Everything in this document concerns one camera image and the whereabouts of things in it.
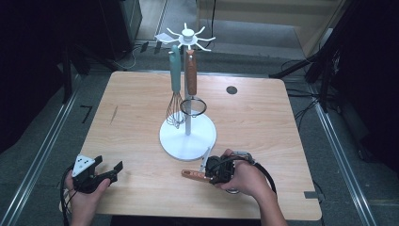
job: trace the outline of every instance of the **kitchen utensil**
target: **kitchen utensil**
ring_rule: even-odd
[[[187,50],[185,55],[186,85],[188,97],[180,104],[180,109],[187,116],[197,117],[206,111],[206,103],[197,95],[197,61],[194,50]]]
[[[169,63],[173,94],[167,110],[167,122],[179,129],[179,126],[184,123],[186,115],[180,110],[180,105],[183,102],[180,95],[182,62],[179,48],[176,45],[173,45],[169,52]]]

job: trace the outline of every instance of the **cable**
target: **cable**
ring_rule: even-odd
[[[62,216],[64,218],[64,226],[69,226],[70,223],[68,222],[68,217],[67,217],[67,206],[65,205],[65,198],[64,198],[64,186],[65,186],[65,179],[67,178],[67,174],[70,172],[70,170],[73,169],[73,165],[70,165],[65,171],[64,174],[62,174],[61,178],[61,183],[59,186],[59,193],[60,193],[60,201],[61,201],[61,209],[62,209]]]
[[[214,9],[212,11],[212,21],[211,21],[211,37],[214,36],[214,20],[215,20],[215,9],[216,9],[216,0],[214,0]],[[205,46],[205,49],[211,44],[212,41],[209,41]]]
[[[121,68],[125,69],[125,70],[132,69],[135,66],[135,64],[136,64],[135,50],[139,49],[140,47],[141,47],[141,45],[137,46],[136,48],[134,48],[132,50],[132,57],[133,57],[133,61],[134,61],[133,65],[126,67],[126,66],[123,66],[123,65],[119,64],[117,61],[114,61],[114,63],[117,64],[118,66],[120,66]]]
[[[298,123],[298,131],[300,130],[300,126],[301,126],[301,123],[302,123],[302,120],[303,120],[303,117],[304,117],[304,115],[306,114],[306,112],[308,112],[308,110],[310,110],[310,109],[312,109],[316,104],[318,104],[319,103],[319,99],[317,98],[317,99],[314,99],[305,109],[303,109],[303,110],[301,110],[301,111],[299,111],[299,112],[297,112],[296,114],[295,114],[295,120],[297,121],[297,119],[299,119],[300,118],[300,120],[299,120],[299,123]]]

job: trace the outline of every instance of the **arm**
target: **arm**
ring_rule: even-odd
[[[65,184],[70,193],[71,198],[71,209],[72,209],[72,222],[71,226],[88,226],[94,219],[96,214],[97,206],[100,202],[101,197],[105,193],[106,189],[110,185],[110,180],[103,180],[97,189],[91,194],[85,194],[82,192],[76,192],[73,189],[72,171],[68,173],[65,179]]]
[[[232,150],[224,153],[230,155]],[[252,196],[258,203],[261,211],[261,222],[267,225],[287,225],[284,215],[279,209],[277,196],[270,188],[264,175],[246,161],[235,161],[235,173],[226,184],[218,184],[221,189],[236,188],[240,192]]]

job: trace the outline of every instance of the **black cable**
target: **black cable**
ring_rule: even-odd
[[[61,209],[62,209],[62,216],[64,218],[64,226],[69,226],[70,223],[68,222],[68,217],[67,217],[67,207],[65,205],[65,198],[64,198],[64,186],[65,186],[65,179],[67,178],[67,174],[70,172],[70,170],[73,169],[72,164],[70,167],[68,167],[65,171],[64,174],[62,174],[60,186],[59,186],[59,195],[60,195],[60,201],[61,201]]]
[[[270,175],[270,173],[259,163],[255,163],[254,165],[258,170],[260,170],[264,176],[266,176],[267,181],[269,181],[270,186],[272,188],[272,190],[275,192],[276,196],[277,196],[277,190],[276,190],[276,185],[274,184],[273,178]]]
[[[301,126],[303,117],[306,114],[306,112],[308,112],[308,110],[312,109],[317,103],[319,103],[319,99],[318,98],[314,99],[305,109],[303,109],[303,110],[301,110],[301,111],[299,111],[299,112],[297,112],[295,114],[295,120],[300,118],[298,126],[297,126],[298,127],[298,131],[300,130],[300,126]]]
[[[212,21],[211,21],[211,37],[214,36],[214,20],[215,20],[215,9],[216,9],[216,0],[214,0],[214,9],[212,11]],[[208,42],[208,44],[205,46],[205,49],[208,48],[208,46],[211,44],[211,40]]]

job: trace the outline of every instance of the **metal whisk wires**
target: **metal whisk wires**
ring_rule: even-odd
[[[183,101],[180,95],[182,60],[176,45],[173,45],[169,52],[169,63],[173,94],[167,110],[167,122],[179,129],[179,126],[185,122],[186,116],[180,110]]]
[[[185,114],[180,110],[182,101],[183,99],[180,92],[173,92],[167,111],[168,124],[175,126],[177,129],[179,129],[179,126],[183,124],[186,119]]]

